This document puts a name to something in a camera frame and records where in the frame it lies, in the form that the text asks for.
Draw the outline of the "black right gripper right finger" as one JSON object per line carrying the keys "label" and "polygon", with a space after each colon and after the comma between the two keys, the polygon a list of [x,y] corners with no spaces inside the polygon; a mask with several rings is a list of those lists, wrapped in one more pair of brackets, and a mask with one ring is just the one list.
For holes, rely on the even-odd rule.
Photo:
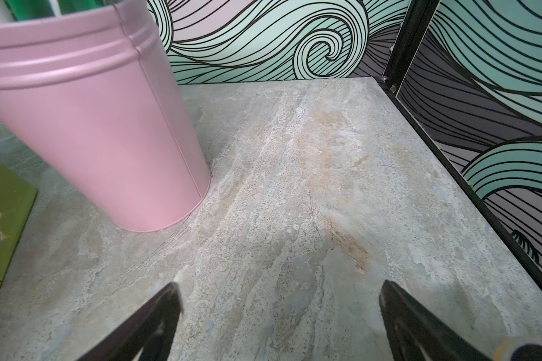
{"label": "black right gripper right finger", "polygon": [[384,281],[379,307],[395,360],[487,360],[394,281]]}

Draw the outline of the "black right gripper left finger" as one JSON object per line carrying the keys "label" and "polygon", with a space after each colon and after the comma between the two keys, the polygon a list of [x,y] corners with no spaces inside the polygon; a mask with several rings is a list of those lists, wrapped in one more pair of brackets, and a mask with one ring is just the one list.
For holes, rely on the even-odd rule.
{"label": "black right gripper left finger", "polygon": [[167,360],[172,349],[182,298],[168,283],[81,360]]}

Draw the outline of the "pink metal straw bucket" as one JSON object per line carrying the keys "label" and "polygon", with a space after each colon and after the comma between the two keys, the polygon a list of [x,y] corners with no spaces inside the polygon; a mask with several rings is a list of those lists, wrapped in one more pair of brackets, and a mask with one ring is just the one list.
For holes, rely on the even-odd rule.
{"label": "pink metal straw bucket", "polygon": [[144,1],[0,24],[0,121],[125,230],[177,224],[209,191]]}

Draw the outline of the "green white wrapped straws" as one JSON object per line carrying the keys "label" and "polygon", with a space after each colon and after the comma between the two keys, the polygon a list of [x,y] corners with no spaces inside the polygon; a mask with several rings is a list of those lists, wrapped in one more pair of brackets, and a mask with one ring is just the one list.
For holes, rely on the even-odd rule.
{"label": "green white wrapped straws", "polygon": [[16,21],[60,17],[116,4],[114,0],[5,0]]}

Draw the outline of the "black cage frame post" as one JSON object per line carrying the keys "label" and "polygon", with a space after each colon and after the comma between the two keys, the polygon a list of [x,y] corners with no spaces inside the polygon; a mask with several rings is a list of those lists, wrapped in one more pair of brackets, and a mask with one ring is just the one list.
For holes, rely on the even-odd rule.
{"label": "black cage frame post", "polygon": [[412,0],[382,76],[385,88],[394,96],[411,67],[440,0]]}

